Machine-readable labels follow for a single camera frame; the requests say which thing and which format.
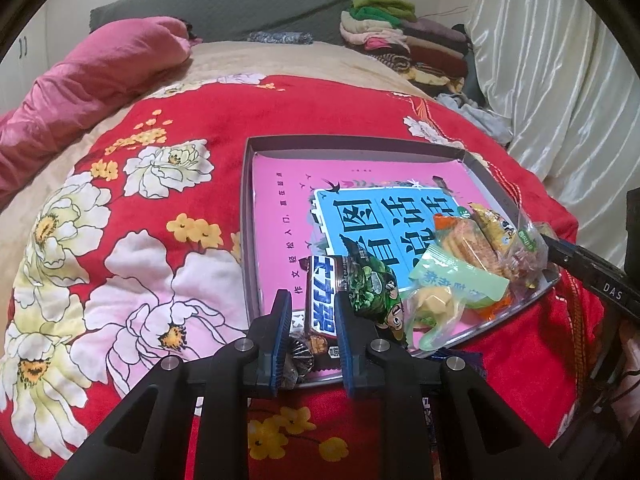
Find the red floral blanket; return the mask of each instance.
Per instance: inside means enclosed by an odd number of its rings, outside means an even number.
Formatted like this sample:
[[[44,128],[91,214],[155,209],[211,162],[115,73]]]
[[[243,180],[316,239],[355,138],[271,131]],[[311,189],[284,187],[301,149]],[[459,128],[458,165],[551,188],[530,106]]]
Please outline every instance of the red floral blanket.
[[[462,142],[533,220],[575,241],[577,221],[535,176],[424,99],[257,74],[165,88],[96,142],[33,226],[0,360],[0,431],[33,478],[51,479],[163,356],[207,356],[247,328],[242,156],[247,137],[275,134]],[[601,316],[563,274],[465,348],[482,352],[491,386],[549,443],[581,390]],[[351,402],[339,386],[254,400],[252,478],[375,478],[379,426],[377,403]]]

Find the tray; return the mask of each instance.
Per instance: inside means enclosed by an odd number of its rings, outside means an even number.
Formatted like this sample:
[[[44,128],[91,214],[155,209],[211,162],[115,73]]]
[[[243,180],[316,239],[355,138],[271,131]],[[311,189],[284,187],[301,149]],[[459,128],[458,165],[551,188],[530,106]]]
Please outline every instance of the tray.
[[[518,221],[518,208],[489,171],[469,152],[450,146],[440,146],[412,140],[383,139],[380,137],[354,136],[268,136],[247,139],[241,184],[241,233],[242,272],[244,294],[249,321],[261,315],[262,295],[258,284],[255,247],[253,166],[255,155],[282,159],[352,160],[389,162],[448,162],[460,161],[468,176],[482,193],[488,205],[514,224]],[[545,294],[559,275],[552,271],[543,273],[537,289],[521,302],[510,306],[491,321],[475,324],[455,333],[447,342],[452,347],[468,341],[476,335],[497,326],[511,316],[527,308]],[[300,326],[300,314],[294,314],[292,330]],[[413,351],[415,356],[427,356],[427,352]],[[308,377],[300,387],[312,387],[341,380],[340,372],[321,372]]]

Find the pink blanket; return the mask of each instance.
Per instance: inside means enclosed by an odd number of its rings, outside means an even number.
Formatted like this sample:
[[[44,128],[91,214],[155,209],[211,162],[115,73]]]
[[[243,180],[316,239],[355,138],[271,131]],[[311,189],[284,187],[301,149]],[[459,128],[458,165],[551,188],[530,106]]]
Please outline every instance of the pink blanket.
[[[190,55],[174,18],[122,20],[89,35],[0,117],[0,210],[56,154]]]

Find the satin curtain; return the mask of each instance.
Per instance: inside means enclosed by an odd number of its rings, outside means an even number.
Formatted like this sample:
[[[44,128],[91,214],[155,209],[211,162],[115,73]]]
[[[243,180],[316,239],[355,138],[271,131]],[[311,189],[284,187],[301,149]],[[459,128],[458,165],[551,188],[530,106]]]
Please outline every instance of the satin curtain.
[[[478,81],[512,122],[509,153],[621,266],[626,192],[640,186],[640,79],[584,0],[474,0]]]

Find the beige bed sheet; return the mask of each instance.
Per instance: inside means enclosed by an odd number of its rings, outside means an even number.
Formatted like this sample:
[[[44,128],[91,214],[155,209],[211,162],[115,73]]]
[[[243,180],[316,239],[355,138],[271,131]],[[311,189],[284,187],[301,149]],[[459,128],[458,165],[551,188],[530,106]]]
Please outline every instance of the beige bed sheet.
[[[200,44],[194,47],[188,68],[176,71],[164,84],[196,82],[238,73],[313,77],[427,98],[375,59],[326,43],[279,45],[223,41]],[[0,214],[0,356],[4,353],[4,326],[7,322],[4,306],[11,297],[12,283],[38,210],[47,197],[62,185],[74,164],[88,153],[96,139],[116,127],[132,106],[133,103],[105,119],[69,146]]]

